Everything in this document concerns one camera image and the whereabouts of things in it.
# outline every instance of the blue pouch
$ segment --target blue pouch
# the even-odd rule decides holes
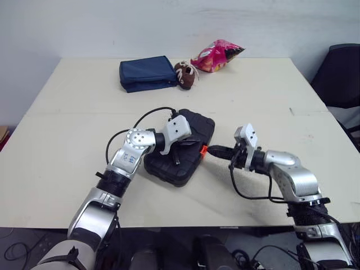
[[[128,93],[177,85],[176,72],[166,56],[120,62],[119,73]]]

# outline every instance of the black chair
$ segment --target black chair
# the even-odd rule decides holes
[[[343,109],[360,106],[360,44],[331,46],[311,86],[326,106]],[[360,130],[360,123],[348,129],[340,125],[360,151],[351,135]]]

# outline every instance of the cable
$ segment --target cable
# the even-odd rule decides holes
[[[239,269],[248,269],[249,265],[250,265],[250,258],[249,255],[241,250],[241,249],[236,249],[231,253],[232,257],[235,259],[237,266],[239,267]]]
[[[119,255],[118,255],[118,261],[114,269],[119,269],[122,262],[122,228],[120,226],[119,219],[116,221],[116,225],[118,226],[118,232],[119,232]]]
[[[268,195],[268,196],[264,196],[264,197],[250,197],[250,196],[244,195],[243,193],[241,193],[241,192],[239,191],[239,189],[238,189],[237,186],[236,186],[236,182],[235,182],[235,178],[234,178],[235,162],[236,162],[237,158],[239,157],[239,154],[240,154],[240,151],[237,151],[237,152],[235,153],[235,155],[233,155],[233,157],[232,157],[232,159],[231,159],[231,162],[230,162],[230,166],[229,166],[231,182],[232,182],[232,185],[233,185],[236,193],[239,194],[241,197],[243,197],[243,198],[245,198],[245,199],[248,199],[248,200],[268,200],[268,199],[283,200],[284,198],[281,198],[281,197],[270,197],[271,190],[272,190],[272,178],[269,178],[270,182],[269,182],[269,195]]]
[[[274,246],[274,245],[266,245],[266,246],[263,246],[261,247],[256,253],[255,255],[253,256],[252,260],[253,261],[258,255],[259,253],[265,249],[265,248],[275,248],[275,249],[278,249],[278,250],[281,250],[282,252],[284,252],[285,254],[287,254],[289,257],[291,257],[293,260],[297,261],[298,263],[300,263],[299,259],[303,259],[303,260],[307,260],[308,262],[311,262],[317,266],[320,266],[320,264],[318,264],[317,262],[314,262],[313,260],[310,260],[308,258],[305,258],[303,256],[299,256],[297,253],[291,251],[291,250],[286,250],[286,249],[283,249],[282,247],[279,247],[279,246]]]
[[[251,259],[251,261],[255,260],[255,258],[259,255],[259,253],[265,249],[265,248],[275,248],[275,249],[278,249],[278,250],[281,250],[282,252],[284,252],[285,254],[287,254],[291,259],[295,260],[296,262],[300,263],[300,261],[298,259],[296,259],[296,257],[292,256],[288,250],[285,250],[283,249],[282,247],[279,247],[279,246],[274,246],[274,245],[266,245],[266,246],[263,246],[261,247],[256,253],[255,255],[253,256],[253,258]]]
[[[160,111],[160,110],[170,110],[172,112],[173,115],[176,114],[176,110],[171,108],[171,107],[159,107],[159,108],[155,108],[151,111],[148,111],[147,113],[145,113],[142,117],[139,118],[139,120],[136,121],[135,125],[133,128],[136,128],[137,125],[139,125],[139,123],[142,121],[142,119],[144,119],[146,116],[148,116],[149,114],[152,114],[156,111]],[[118,133],[115,133],[111,138],[110,140],[107,142],[107,145],[106,145],[106,150],[105,150],[105,160],[106,160],[106,164],[109,164],[109,147],[110,147],[110,144],[111,142],[113,141],[113,139],[115,139],[115,137],[117,137],[118,135],[124,133],[124,132],[127,132],[129,131],[129,129],[124,129],[122,131],[119,131]]]
[[[36,243],[35,245],[33,245],[31,248],[28,247],[27,244],[25,244],[24,242],[16,242],[12,245],[10,245],[4,252],[4,259],[9,261],[9,262],[13,262],[14,260],[18,260],[18,259],[21,259],[23,257],[25,257],[25,262],[24,262],[24,265],[22,267],[22,270],[25,269],[27,263],[28,263],[28,260],[29,260],[29,255],[30,253],[33,251],[33,249],[45,238],[45,236],[47,236],[47,233],[45,233]],[[14,247],[17,246],[17,245],[22,245],[24,248],[25,248],[25,253],[20,255],[20,256],[12,256],[12,257],[9,257],[9,251],[12,251],[14,250]]]
[[[10,236],[13,232],[14,232],[14,228],[11,228],[10,232],[7,235],[0,237],[0,239],[4,239],[4,238]]]
[[[141,122],[142,119],[144,119],[146,116],[148,116],[149,114],[152,114],[156,111],[160,111],[160,110],[170,110],[172,112],[172,114],[176,114],[176,110],[171,108],[171,107],[159,107],[156,109],[153,109],[151,111],[148,111],[147,113],[145,113],[142,117],[140,117],[139,120],[136,121],[135,125],[133,126],[133,128],[136,128],[137,125],[139,125],[139,123]]]
[[[115,139],[116,136],[124,133],[124,132],[127,132],[129,131],[129,129],[124,129],[122,131],[119,131],[118,133],[115,133],[111,138],[110,140],[107,142],[107,145],[106,145],[106,149],[105,149],[105,159],[106,159],[106,164],[109,164],[109,147],[110,147],[110,144],[111,142],[113,141],[113,139]]]

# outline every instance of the black tool case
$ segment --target black tool case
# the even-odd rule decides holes
[[[151,153],[144,158],[144,167],[152,175],[176,187],[184,186],[206,153],[215,128],[211,118],[187,109],[179,110],[189,122],[191,137],[172,145],[168,155]]]

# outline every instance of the pink chip bag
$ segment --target pink chip bag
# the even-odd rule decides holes
[[[229,63],[244,48],[224,39],[215,40],[203,49],[196,58],[191,59],[191,64],[207,72],[215,72]]]

